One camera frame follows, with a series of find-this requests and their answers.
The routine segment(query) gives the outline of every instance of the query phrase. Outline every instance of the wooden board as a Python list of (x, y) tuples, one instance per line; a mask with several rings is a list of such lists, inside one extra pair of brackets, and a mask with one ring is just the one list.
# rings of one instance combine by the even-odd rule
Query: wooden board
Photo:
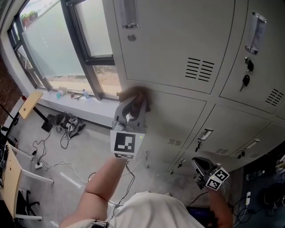
[(28, 117), (28, 115), (33, 110), (34, 106), (37, 104), (37, 101), (41, 98), (43, 94), (44, 94), (43, 92), (36, 90), (29, 95), (28, 99), (25, 101), (25, 103), (22, 105), (22, 107), (19, 110), (19, 113), (21, 114), (23, 119), (26, 119)]
[(14, 155), (10, 145), (9, 154), (6, 163), (6, 170), (2, 174), (3, 189), (0, 189), (0, 194), (11, 214), (14, 218), (16, 214), (17, 198), (19, 191), (19, 180), (22, 172), (22, 167)]

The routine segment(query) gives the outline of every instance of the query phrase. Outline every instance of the window sill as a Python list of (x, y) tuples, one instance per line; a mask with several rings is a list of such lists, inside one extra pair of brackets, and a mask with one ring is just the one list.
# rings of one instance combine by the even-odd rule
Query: window sill
[(85, 97), (81, 97), (79, 100), (75, 100), (70, 97), (70, 94), (58, 99), (56, 97), (56, 91), (47, 91), (37, 89), (43, 92), (43, 96), (38, 102), (46, 107), (71, 113), (79, 118), (102, 124), (108, 127), (112, 127), (112, 121), (116, 108), (119, 105), (119, 101), (112, 101), (102, 99), (98, 101), (96, 98), (91, 97), (87, 100)]

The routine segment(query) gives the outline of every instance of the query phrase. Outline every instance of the person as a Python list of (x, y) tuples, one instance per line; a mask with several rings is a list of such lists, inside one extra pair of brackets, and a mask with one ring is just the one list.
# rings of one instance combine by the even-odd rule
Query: person
[[(65, 218), (59, 228), (202, 228), (174, 197), (149, 192), (136, 193), (107, 219), (108, 202), (114, 194), (126, 165), (126, 159), (109, 159), (92, 177), (76, 211)], [(232, 213), (220, 191), (208, 189), (210, 208), (219, 228), (232, 228)]]

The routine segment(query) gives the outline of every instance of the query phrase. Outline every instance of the window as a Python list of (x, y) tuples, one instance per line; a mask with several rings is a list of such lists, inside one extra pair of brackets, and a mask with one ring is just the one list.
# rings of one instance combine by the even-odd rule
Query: window
[(30, 0), (14, 20), (8, 35), (35, 87), (98, 99), (122, 90), (102, 0)]

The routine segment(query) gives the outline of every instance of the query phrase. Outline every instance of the gray floor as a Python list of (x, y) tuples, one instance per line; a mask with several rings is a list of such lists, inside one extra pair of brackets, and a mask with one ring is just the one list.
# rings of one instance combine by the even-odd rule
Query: gray floor
[[(57, 112), (42, 106), (38, 106), (38, 108), (46, 116), (48, 113), (57, 114)], [(48, 133), (41, 129), (42, 123), (42, 119), (34, 111), (26, 120), (20, 118), (18, 125), (11, 132), (11, 135), (18, 139), (20, 149), (31, 154), (35, 150), (32, 146), (33, 142), (35, 140), (40, 141), (48, 136)], [(47, 148), (46, 156), (42, 158), (42, 161), (48, 166), (62, 160), (70, 162), (84, 181), (87, 181), (88, 176), (97, 171), (111, 156), (110, 130), (106, 128), (86, 123), (82, 133), (69, 141), (66, 150), (62, 149), (60, 145), (62, 136), (63, 132), (57, 133), (55, 128), (52, 129), (51, 135), (45, 144)], [(40, 156), (42, 151), (43, 145), (41, 144), (36, 156)], [(136, 178), (123, 202), (136, 192), (149, 190), (156, 193), (171, 192), (175, 198), (187, 205), (197, 195), (205, 192), (205, 190), (201, 191), (197, 187), (193, 179), (176, 176), (175, 174), (169, 175), (164, 171), (154, 170), (152, 167), (146, 169), (146, 161), (144, 159), (140, 160), (140, 157), (142, 156), (138, 155), (137, 160), (131, 161), (129, 164), (131, 170), (136, 166), (133, 171)], [(20, 188), (31, 191), (31, 201), (40, 201), (41, 204), (33, 206), (33, 209), (37, 215), (44, 217), (43, 221), (25, 220), (24, 225), (31, 228), (57, 227), (67, 215), (76, 209), (80, 196), (84, 191), (84, 184), (77, 180), (74, 171), (68, 165), (57, 165), (48, 171), (44, 169), (35, 170), (37, 159), (31, 162), (21, 154), (18, 154), (17, 158), (24, 169), (54, 180), (54, 184), (51, 185), (30, 178), (22, 179)], [(241, 177), (242, 173), (235, 174), (235, 180)], [(118, 203), (125, 195), (130, 180), (130, 174), (121, 178), (111, 199), (112, 202)], [(229, 200), (234, 202), (240, 197), (241, 185), (237, 184), (236, 181), (233, 183), (235, 184), (231, 185), (229, 180), (225, 191)], [(197, 200), (193, 206), (208, 206), (207, 194)]]

